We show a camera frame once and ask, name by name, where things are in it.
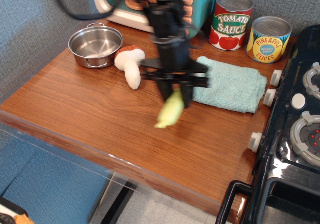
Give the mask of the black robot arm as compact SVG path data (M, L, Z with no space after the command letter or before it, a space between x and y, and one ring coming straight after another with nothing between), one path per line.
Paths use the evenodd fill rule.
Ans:
M141 61L145 79L157 83L164 100L167 100L178 85L182 92L185 107L193 100L195 87L207 87L205 74L208 68L190 57L190 43L187 40L183 20L184 3L182 0L139 0L149 24L154 29L153 43L157 46L158 58Z

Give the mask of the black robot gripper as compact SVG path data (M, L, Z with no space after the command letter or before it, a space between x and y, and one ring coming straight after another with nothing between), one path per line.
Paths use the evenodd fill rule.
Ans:
M208 87L208 68L190 57L189 43L183 36L152 37L159 57L144 59L142 76L156 81L164 102L173 94L173 84L179 84L184 107L193 100L194 87Z

